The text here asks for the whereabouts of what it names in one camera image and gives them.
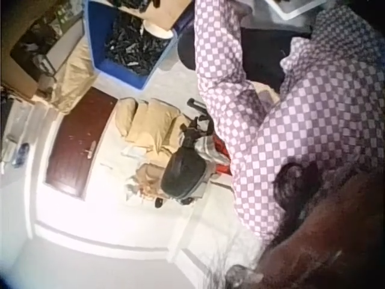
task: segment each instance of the beige bag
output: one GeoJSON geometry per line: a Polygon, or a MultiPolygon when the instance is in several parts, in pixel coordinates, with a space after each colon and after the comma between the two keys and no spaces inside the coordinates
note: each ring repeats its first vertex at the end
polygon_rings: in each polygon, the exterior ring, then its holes
{"type": "Polygon", "coordinates": [[[136,110],[137,102],[134,98],[122,99],[116,104],[115,125],[122,137],[128,135],[136,110]]]}
{"type": "Polygon", "coordinates": [[[182,133],[180,126],[182,124],[188,126],[190,122],[191,119],[186,117],[184,114],[175,118],[163,141],[162,149],[166,149],[172,154],[175,153],[179,149],[179,136],[182,133]]]}
{"type": "Polygon", "coordinates": [[[159,167],[166,167],[168,164],[168,161],[171,158],[171,153],[161,148],[160,152],[156,151],[149,151],[146,153],[146,158],[150,164],[154,164],[159,167]]]}
{"type": "Polygon", "coordinates": [[[87,38],[83,37],[57,73],[57,84],[50,103],[61,113],[69,114],[96,79],[87,38]]]}
{"type": "Polygon", "coordinates": [[[180,111],[176,107],[151,99],[135,145],[159,152],[173,120],[179,114],[180,111]]]}
{"type": "Polygon", "coordinates": [[[138,140],[139,134],[142,130],[144,120],[147,114],[148,104],[146,102],[139,102],[137,111],[135,112],[134,119],[131,123],[131,128],[126,137],[126,141],[129,143],[133,143],[137,145],[136,142],[138,140]]]}

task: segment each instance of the dark hair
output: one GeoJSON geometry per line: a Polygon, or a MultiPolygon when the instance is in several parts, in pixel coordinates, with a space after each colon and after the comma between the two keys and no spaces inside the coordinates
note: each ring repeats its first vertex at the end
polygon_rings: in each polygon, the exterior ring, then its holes
{"type": "Polygon", "coordinates": [[[274,181],[283,217],[256,269],[234,265],[225,276],[211,275],[208,288],[356,289],[383,284],[384,171],[354,168],[342,175],[319,198],[323,184],[316,163],[284,165],[274,181]]]}

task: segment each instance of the beige cushion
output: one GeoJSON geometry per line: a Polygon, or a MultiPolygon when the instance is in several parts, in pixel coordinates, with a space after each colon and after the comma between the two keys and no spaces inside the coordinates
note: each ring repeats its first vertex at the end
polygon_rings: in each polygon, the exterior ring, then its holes
{"type": "Polygon", "coordinates": [[[136,110],[137,102],[133,98],[122,99],[116,104],[115,125],[122,137],[128,135],[136,110]]]}
{"type": "Polygon", "coordinates": [[[131,128],[126,137],[126,141],[129,143],[133,143],[136,145],[136,141],[138,140],[139,134],[142,130],[144,120],[147,114],[148,104],[146,102],[139,102],[138,108],[135,112],[134,119],[131,123],[131,128]]]}
{"type": "Polygon", "coordinates": [[[180,126],[182,124],[188,126],[190,122],[191,119],[186,117],[184,114],[181,114],[175,118],[163,141],[162,148],[168,150],[171,153],[176,152],[179,149],[179,136],[182,132],[180,130],[180,126]]]}
{"type": "Polygon", "coordinates": [[[172,105],[151,99],[135,145],[159,152],[173,120],[180,111],[172,105]]]}
{"type": "Polygon", "coordinates": [[[161,148],[160,152],[156,151],[149,151],[146,153],[146,158],[150,164],[154,164],[159,167],[166,167],[168,164],[168,161],[171,158],[171,153],[161,148]]]}

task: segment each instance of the person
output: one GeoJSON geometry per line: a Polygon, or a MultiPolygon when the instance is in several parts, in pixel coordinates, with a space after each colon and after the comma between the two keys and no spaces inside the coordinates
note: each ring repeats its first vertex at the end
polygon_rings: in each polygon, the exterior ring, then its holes
{"type": "Polygon", "coordinates": [[[209,275],[206,288],[384,287],[383,168],[351,168],[344,181],[302,216],[311,192],[321,185],[316,173],[314,165],[282,167],[274,188],[278,199],[285,200],[285,213],[272,242],[256,264],[236,264],[225,274],[209,275]]]}
{"type": "MultiPolygon", "coordinates": [[[[195,5],[198,88],[229,151],[235,209],[269,242],[285,212],[273,184],[285,164],[315,163],[322,186],[314,198],[322,199],[352,166],[371,170],[384,163],[385,39],[346,5],[320,12],[310,38],[289,36],[288,54],[279,58],[280,102],[267,111],[247,80],[233,4],[195,5]]],[[[247,54],[268,58],[268,52],[247,54]]]]}

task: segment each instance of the wooden door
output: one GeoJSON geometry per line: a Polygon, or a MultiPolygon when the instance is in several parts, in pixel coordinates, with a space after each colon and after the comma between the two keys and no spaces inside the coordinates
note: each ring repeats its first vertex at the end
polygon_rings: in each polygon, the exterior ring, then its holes
{"type": "Polygon", "coordinates": [[[46,183],[63,193],[84,197],[92,159],[117,100],[91,88],[63,118],[46,173],[46,183]]]}

